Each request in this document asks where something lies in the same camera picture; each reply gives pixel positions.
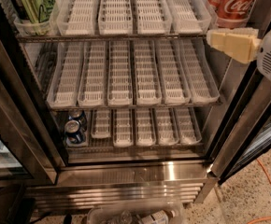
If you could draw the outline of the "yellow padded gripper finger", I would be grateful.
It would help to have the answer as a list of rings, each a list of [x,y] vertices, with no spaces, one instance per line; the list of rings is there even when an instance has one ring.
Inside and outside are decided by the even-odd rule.
[[[208,34],[214,34],[214,33],[226,33],[226,34],[236,34],[236,35],[258,35],[259,30],[254,29],[251,27],[243,27],[243,28],[218,28],[218,29],[211,29],[208,31]]]
[[[262,40],[255,35],[207,32],[207,43],[240,63],[250,63],[257,57]]]

